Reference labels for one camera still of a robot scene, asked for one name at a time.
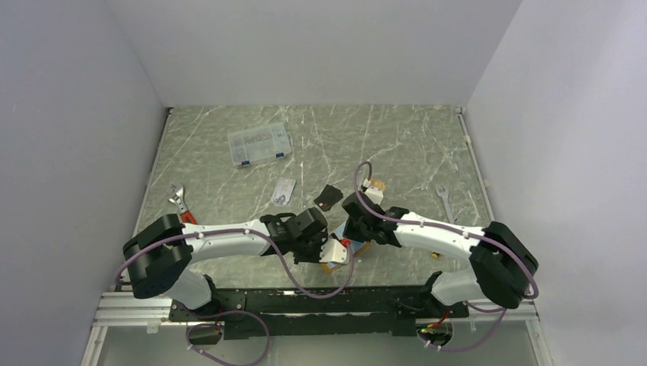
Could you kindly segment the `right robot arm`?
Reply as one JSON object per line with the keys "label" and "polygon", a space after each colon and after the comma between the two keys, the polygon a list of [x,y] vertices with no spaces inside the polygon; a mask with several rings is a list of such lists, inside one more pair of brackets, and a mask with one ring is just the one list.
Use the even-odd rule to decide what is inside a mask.
{"label": "right robot arm", "polygon": [[383,210],[362,192],[348,196],[342,207],[349,216],[344,232],[348,239],[424,249],[464,264],[460,271],[430,275],[420,296],[421,308],[429,316],[480,299],[516,309],[530,298],[527,291],[536,288],[533,276],[538,261],[503,223],[460,226],[427,219],[403,207]]}

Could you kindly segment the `small orange card sleeve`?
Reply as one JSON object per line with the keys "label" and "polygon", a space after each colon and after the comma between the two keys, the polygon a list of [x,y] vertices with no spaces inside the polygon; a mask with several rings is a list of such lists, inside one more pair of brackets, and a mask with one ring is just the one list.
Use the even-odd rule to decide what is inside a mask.
{"label": "small orange card sleeve", "polygon": [[370,186],[380,191],[384,191],[386,189],[386,184],[383,181],[377,179],[372,179]]}

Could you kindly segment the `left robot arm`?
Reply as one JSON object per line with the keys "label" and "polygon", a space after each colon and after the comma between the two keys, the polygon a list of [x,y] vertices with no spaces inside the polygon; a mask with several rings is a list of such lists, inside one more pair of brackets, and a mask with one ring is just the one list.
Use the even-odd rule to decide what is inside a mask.
{"label": "left robot arm", "polygon": [[137,299],[165,295],[208,320],[219,310],[216,288],[207,275],[190,271],[190,265],[235,255],[282,258],[287,253],[295,263],[318,263],[329,259],[335,246],[327,220],[316,208],[213,226],[183,223],[177,215],[165,214],[124,244],[124,269]]}

